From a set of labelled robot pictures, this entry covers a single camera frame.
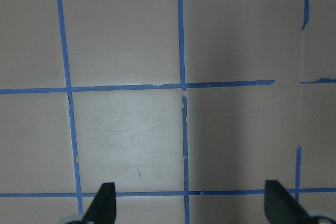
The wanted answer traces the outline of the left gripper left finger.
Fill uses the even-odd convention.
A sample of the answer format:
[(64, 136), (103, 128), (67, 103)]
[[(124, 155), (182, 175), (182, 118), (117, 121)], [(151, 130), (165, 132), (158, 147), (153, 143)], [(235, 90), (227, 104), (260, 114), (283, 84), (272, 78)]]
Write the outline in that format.
[(117, 216), (114, 183), (103, 183), (91, 205), (84, 214), (82, 223), (113, 224)]

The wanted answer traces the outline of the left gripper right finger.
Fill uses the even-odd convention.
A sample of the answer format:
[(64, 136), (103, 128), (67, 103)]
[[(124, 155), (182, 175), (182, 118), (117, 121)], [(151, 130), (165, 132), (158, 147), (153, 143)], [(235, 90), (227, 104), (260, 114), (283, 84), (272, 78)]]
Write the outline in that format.
[(314, 223), (314, 219), (277, 180), (265, 181), (264, 212), (271, 224)]

